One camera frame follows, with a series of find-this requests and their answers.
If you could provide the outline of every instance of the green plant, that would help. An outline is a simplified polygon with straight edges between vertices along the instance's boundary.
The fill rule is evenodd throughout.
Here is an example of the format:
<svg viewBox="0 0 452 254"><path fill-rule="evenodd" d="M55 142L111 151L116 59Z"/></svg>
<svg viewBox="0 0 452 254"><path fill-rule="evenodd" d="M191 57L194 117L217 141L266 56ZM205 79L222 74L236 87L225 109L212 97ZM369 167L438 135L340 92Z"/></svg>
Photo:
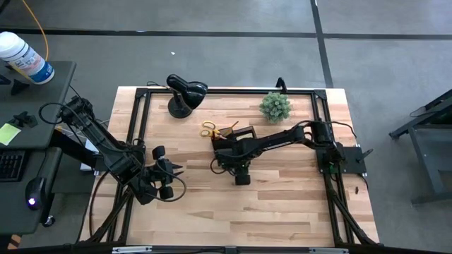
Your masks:
<svg viewBox="0 0 452 254"><path fill-rule="evenodd" d="M259 108L270 123L278 123L289 117L290 106L287 95L270 92L263 98Z"/></svg>

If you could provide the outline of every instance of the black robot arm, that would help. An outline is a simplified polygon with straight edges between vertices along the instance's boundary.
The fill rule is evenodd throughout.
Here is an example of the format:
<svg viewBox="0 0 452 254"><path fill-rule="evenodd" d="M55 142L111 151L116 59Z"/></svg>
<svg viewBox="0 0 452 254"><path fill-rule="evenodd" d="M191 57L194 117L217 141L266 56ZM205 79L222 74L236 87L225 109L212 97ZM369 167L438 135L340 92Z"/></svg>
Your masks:
<svg viewBox="0 0 452 254"><path fill-rule="evenodd" d="M302 121L289 130L263 138L238 139L233 135L228 138L213 141L215 158L220 167L235 176L237 185L250 184L248 167L252 159L265 151L295 143L306 145L313 150L325 151L322 160L326 163L337 164L345 161L342 144L333 140L330 127L322 121Z"/></svg>
<svg viewBox="0 0 452 254"><path fill-rule="evenodd" d="M95 167L106 169L123 186L128 186L139 201L145 205L153 199L167 200L173 197L171 187L166 186L180 173L174 169L181 166L165 159L163 146L153 150L156 163L145 167L145 145L142 140L136 144L128 144L114 138L100 123L96 121L93 106L81 97L73 97L69 103L61 107L59 116L70 126L75 126L99 150L101 156L96 160ZM159 181L161 188L156 188Z"/></svg>

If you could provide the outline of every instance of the scissors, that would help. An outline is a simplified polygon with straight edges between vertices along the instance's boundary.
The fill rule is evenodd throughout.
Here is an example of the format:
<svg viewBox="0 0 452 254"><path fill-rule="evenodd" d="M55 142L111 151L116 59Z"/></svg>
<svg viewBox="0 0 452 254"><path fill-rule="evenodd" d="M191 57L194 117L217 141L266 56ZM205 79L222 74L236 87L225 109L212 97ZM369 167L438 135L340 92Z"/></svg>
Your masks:
<svg viewBox="0 0 452 254"><path fill-rule="evenodd" d="M203 127L199 133L201 137L218 137L224 140L226 139L223 135L221 135L221 132L217 130L217 126L212 121L204 121L201 126Z"/></svg>

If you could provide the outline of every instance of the keyboard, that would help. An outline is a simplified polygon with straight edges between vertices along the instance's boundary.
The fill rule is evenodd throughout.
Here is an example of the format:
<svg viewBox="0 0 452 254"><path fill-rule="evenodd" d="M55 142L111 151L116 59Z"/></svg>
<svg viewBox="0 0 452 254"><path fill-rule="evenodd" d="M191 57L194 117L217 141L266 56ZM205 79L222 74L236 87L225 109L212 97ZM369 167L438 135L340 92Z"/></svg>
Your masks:
<svg viewBox="0 0 452 254"><path fill-rule="evenodd" d="M29 154L26 150L0 150L0 182L20 181Z"/></svg>

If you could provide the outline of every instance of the wooden table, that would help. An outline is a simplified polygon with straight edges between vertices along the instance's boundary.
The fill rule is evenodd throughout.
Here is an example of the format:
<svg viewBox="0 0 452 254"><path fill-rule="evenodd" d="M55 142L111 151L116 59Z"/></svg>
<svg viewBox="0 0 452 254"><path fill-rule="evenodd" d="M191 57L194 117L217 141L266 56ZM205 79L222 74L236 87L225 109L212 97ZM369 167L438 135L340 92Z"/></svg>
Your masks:
<svg viewBox="0 0 452 254"><path fill-rule="evenodd" d="M118 140L126 140L136 88L118 89L109 124L109 131ZM326 93L332 120L351 125L345 91L327 89ZM154 163L151 150L164 145L166 157L184 166L181 177L188 191L173 203L154 200L140 205L135 200L129 245L333 246L325 185L317 172L313 150L289 145L264 152L251 162L251 185L235 186L229 174L216 175L210 171L209 164L214 158L212 145L209 138L199 135L204 120L215 122L218 128L231 126L235 121L239 121L235 128L252 125L258 137L291 128L298 121L313 119L308 96L290 95L290 118L276 125L267 123L258 110L263 95L207 95L185 119L170 116L167 110L170 97L152 95L145 133L147 163ZM141 113L138 115L135 133L141 121ZM355 144L348 127L333 125L333 129L337 141ZM355 175L344 175L343 179L350 212L368 236L378 241L363 180ZM111 176L102 182L93 208L94 229L110 212L116 186ZM182 185L175 181L172 187L174 196L178 196ZM345 238L342 216L338 220L341 236ZM88 213L81 240L87 237Z"/></svg>

